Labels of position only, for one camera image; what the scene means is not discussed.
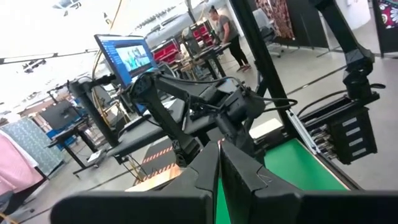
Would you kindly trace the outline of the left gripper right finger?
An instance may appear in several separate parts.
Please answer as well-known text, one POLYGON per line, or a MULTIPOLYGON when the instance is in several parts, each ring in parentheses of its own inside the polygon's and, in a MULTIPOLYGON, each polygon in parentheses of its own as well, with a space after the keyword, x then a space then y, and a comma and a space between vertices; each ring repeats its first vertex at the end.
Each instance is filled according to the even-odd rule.
POLYGON ((397 223, 397 192, 300 190, 228 141, 220 145, 231 223, 397 223))

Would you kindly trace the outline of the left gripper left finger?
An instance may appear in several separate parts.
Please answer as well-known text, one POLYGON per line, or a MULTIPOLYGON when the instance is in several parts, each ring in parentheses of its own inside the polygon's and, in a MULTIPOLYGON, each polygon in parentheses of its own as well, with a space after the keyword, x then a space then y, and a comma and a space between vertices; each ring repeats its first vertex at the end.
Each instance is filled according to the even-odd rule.
POLYGON ((80 192, 57 202, 53 224, 197 223, 216 220, 220 149, 209 142, 192 163, 161 190, 80 192))

